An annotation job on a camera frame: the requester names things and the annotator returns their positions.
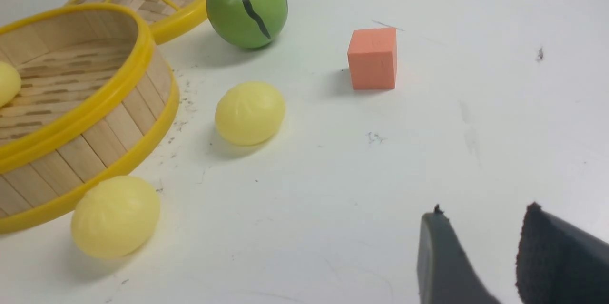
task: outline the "scuff mark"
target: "scuff mark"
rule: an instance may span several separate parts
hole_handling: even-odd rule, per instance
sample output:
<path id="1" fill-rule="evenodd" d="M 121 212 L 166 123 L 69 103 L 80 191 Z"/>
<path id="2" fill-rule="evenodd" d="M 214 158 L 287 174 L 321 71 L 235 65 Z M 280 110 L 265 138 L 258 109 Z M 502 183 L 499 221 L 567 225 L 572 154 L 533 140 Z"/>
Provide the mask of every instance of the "scuff mark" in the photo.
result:
<path id="1" fill-rule="evenodd" d="M 272 218 L 264 218 L 264 219 L 257 219 L 256 222 L 254 222 L 254 225 L 257 226 L 258 224 L 261 224 L 262 222 L 274 222 L 275 220 Z"/>
<path id="2" fill-rule="evenodd" d="M 356 267 L 356 270 L 362 271 L 362 272 L 365 272 L 365 273 L 368 273 L 368 274 L 372 274 L 372 275 L 376 276 L 377 278 L 379 278 L 381 281 L 383 281 L 387 285 L 387 288 L 389 289 L 389 295 L 391 296 L 391 300 L 392 301 L 394 300 L 395 295 L 393 293 L 393 285 L 391 284 L 391 282 L 387 278 L 385 278 L 384 276 L 382 276 L 382 275 L 380 275 L 380 274 L 378 274 L 376 272 L 372 272 L 372 271 L 370 271 L 368 269 L 363 269 L 363 268 Z"/>
<path id="3" fill-rule="evenodd" d="M 361 241 L 361 240 L 352 240 L 352 239 L 347 239 L 347 240 L 348 240 L 348 241 L 350 241 L 350 242 L 352 242 L 352 243 L 361 244 L 361 245 L 363 245 L 363 246 L 365 246 L 365 247 L 368 247 L 368 248 L 376 248 L 376 247 L 374 247 L 372 244 L 367 243 L 366 241 Z"/>
<path id="4" fill-rule="evenodd" d="M 336 268 L 334 267 L 334 265 L 332 265 L 332 263 L 328 260 L 328 258 L 326 258 L 325 256 L 318 254 L 320 258 L 322 258 L 325 262 L 326 265 L 328 265 L 328 268 L 330 269 L 330 271 L 332 272 L 332 274 L 334 274 L 335 278 L 342 283 L 342 278 L 339 275 L 339 272 L 336 270 Z"/>
<path id="5" fill-rule="evenodd" d="M 378 22 L 377 20 L 372 20 L 372 22 L 374 22 L 375 24 L 379 24 L 379 25 L 381 25 L 381 26 L 387 27 L 387 28 L 395 28 L 395 29 L 397 29 L 398 31 L 404 31 L 402 28 L 398 28 L 398 27 L 396 27 L 396 26 L 390 26 L 390 25 L 388 25 L 388 24 L 384 24 L 384 23 L 382 23 L 382 22 Z"/>
<path id="6" fill-rule="evenodd" d="M 114 301 L 114 298 L 120 293 L 120 287 L 126 283 L 129 282 L 129 279 L 125 279 L 122 282 L 120 282 L 120 284 L 116 285 L 116 288 L 114 290 L 114 293 L 112 295 L 109 295 L 108 297 L 106 297 L 106 300 L 104 300 L 105 303 L 110 303 Z"/>
<path id="7" fill-rule="evenodd" d="M 203 181 L 205 180 L 205 172 L 207 172 L 206 170 L 203 170 L 202 174 L 201 174 L 201 180 L 196 182 L 197 185 L 201 185 L 203 184 Z"/>
<path id="8" fill-rule="evenodd" d="M 165 190 L 165 187 L 163 187 L 163 181 L 159 179 L 158 183 L 159 183 L 159 187 L 157 188 L 157 193 L 162 194 L 163 191 Z"/>
<path id="9" fill-rule="evenodd" d="M 173 126 L 176 127 L 177 131 L 182 131 L 182 128 L 185 126 L 185 124 L 187 124 L 187 121 L 176 121 L 174 122 Z"/>
<path id="10" fill-rule="evenodd" d="M 478 132 L 476 129 L 474 127 L 468 128 L 463 135 L 463 139 L 465 139 L 467 150 L 478 159 L 478 165 L 480 165 L 480 146 L 478 144 Z"/>
<path id="11" fill-rule="evenodd" d="M 470 107 L 468 107 L 468 105 L 464 101 L 460 100 L 459 109 L 461 109 L 461 120 L 463 121 L 463 123 L 470 124 Z"/>
<path id="12" fill-rule="evenodd" d="M 261 291 L 231 291 L 231 292 L 229 292 L 229 294 L 258 295 L 258 296 L 267 297 L 267 298 L 283 299 L 285 301 L 292 302 L 292 303 L 307 304 L 307 302 L 303 302 L 302 300 L 297 299 L 297 298 L 288 297 L 287 295 L 266 293 L 266 292 L 261 292 Z"/>

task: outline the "yellow toy fruit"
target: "yellow toy fruit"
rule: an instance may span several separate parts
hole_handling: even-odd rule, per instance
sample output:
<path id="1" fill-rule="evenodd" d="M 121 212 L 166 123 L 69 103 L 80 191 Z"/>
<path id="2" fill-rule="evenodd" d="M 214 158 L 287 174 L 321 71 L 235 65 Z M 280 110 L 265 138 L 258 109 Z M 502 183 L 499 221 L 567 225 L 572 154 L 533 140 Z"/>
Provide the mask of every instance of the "yellow toy fruit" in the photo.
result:
<path id="1" fill-rule="evenodd" d="M 276 134 L 285 116 L 281 93 L 268 83 L 248 81 L 228 90 L 216 107 L 216 130 L 229 143 L 252 146 Z"/>
<path id="2" fill-rule="evenodd" d="M 9 103 L 21 89 L 19 72 L 11 65 L 0 61 L 0 107 Z"/>
<path id="3" fill-rule="evenodd" d="M 111 259 L 130 254 L 154 233 L 161 201 L 146 181 L 120 176 L 89 190 L 72 216 L 72 238 L 85 254 Z"/>

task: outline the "woven bamboo bottom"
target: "woven bamboo bottom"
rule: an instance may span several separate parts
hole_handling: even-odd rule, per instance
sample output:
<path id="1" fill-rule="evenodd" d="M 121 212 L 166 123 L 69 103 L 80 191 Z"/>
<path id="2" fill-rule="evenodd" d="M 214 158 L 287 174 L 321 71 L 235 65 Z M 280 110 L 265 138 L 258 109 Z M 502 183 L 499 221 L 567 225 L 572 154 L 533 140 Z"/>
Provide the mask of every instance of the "woven bamboo bottom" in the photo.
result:
<path id="1" fill-rule="evenodd" d="M 0 112 L 0 146 L 78 107 L 112 78 L 132 48 L 126 40 L 85 42 L 19 66 L 21 91 Z"/>

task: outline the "orange foam cube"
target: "orange foam cube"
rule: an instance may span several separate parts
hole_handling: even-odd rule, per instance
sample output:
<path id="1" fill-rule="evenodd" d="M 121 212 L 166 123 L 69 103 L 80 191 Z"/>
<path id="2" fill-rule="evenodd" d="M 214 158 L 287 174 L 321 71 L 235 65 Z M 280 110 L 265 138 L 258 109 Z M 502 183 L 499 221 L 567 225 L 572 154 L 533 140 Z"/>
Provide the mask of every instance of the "orange foam cube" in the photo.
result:
<path id="1" fill-rule="evenodd" d="M 395 28 L 353 31 L 347 58 L 354 90 L 395 88 L 398 70 Z"/>

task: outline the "textured rubber pad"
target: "textured rubber pad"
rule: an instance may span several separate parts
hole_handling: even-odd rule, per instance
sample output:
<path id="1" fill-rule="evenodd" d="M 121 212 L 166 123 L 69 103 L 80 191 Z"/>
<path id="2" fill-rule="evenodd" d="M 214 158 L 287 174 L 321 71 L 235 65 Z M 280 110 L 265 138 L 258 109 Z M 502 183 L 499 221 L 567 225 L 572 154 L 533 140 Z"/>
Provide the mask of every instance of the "textured rubber pad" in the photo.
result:
<path id="1" fill-rule="evenodd" d="M 524 304 L 609 304 L 609 245 L 533 203 L 522 224 L 516 278 Z"/>

